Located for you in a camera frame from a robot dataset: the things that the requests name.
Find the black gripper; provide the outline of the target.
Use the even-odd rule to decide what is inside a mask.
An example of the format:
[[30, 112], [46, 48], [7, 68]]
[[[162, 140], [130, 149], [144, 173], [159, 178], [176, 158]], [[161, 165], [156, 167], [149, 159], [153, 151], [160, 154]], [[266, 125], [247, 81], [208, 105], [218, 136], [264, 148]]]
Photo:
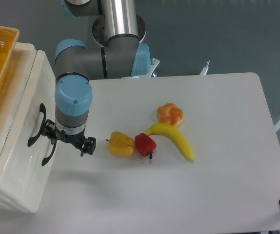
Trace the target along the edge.
[[96, 148], [96, 139], [94, 137], [86, 138], [84, 136], [85, 124], [76, 128], [67, 128], [56, 122], [56, 125], [50, 119], [45, 121], [41, 129], [41, 135], [50, 140], [50, 144], [54, 145], [55, 142], [61, 141], [64, 143], [72, 144], [76, 149], [80, 150], [80, 156], [84, 154], [92, 155]]

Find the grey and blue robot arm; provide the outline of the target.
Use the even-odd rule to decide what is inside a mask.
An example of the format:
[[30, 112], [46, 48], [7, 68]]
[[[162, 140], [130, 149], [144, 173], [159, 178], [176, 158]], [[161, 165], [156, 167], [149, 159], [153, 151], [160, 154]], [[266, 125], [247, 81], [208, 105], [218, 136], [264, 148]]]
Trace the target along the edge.
[[61, 4], [73, 17], [102, 16], [106, 44], [98, 50], [87, 49], [77, 39], [57, 45], [55, 120], [44, 119], [40, 134], [53, 145], [62, 141], [91, 155], [96, 140], [84, 136], [93, 99], [90, 80], [146, 75], [151, 67], [150, 51], [140, 40], [134, 1], [63, 0]]

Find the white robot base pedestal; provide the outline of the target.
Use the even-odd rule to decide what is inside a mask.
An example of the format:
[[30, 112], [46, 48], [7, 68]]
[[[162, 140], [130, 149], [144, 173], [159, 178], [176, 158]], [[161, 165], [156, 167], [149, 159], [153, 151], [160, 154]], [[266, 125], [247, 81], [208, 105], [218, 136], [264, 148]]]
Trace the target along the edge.
[[[143, 40], [146, 36], [145, 22], [139, 15], [136, 15], [136, 19], [140, 43], [135, 56], [131, 76], [125, 78], [156, 77], [157, 74], [155, 70], [158, 68], [160, 60], [158, 60], [157, 58], [151, 58], [149, 46], [146, 43], [143, 43]], [[93, 37], [95, 41], [99, 44], [99, 46], [106, 46], [108, 43], [104, 25], [104, 16], [99, 16], [94, 21], [92, 26]]]

